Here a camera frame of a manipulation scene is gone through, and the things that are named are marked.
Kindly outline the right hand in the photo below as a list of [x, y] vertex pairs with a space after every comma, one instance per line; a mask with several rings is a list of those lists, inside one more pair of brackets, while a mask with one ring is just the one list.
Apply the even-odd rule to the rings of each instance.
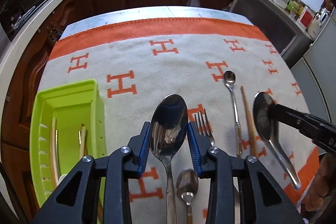
[[335, 189], [335, 156], [326, 153], [301, 205], [306, 211], [318, 211], [333, 189]]

